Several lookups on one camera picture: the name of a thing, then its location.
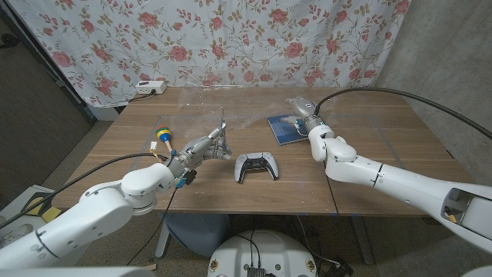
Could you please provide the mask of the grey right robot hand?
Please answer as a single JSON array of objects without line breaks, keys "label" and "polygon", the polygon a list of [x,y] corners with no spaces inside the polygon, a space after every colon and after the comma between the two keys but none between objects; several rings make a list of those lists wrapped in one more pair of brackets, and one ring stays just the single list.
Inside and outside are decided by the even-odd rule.
[{"label": "grey right robot hand", "polygon": [[284,117],[281,121],[302,127],[308,134],[313,128],[323,125],[324,121],[319,115],[315,115],[316,105],[302,97],[287,98],[285,100],[289,104],[294,115]]}]

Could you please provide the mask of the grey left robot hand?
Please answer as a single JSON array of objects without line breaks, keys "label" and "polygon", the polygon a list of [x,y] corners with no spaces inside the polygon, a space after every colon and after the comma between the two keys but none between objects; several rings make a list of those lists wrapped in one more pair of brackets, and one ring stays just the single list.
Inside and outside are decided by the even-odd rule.
[{"label": "grey left robot hand", "polygon": [[205,135],[188,142],[188,144],[174,156],[167,164],[175,178],[187,171],[196,169],[208,159],[231,158],[231,147],[226,142],[226,123],[214,129],[209,135]]}]

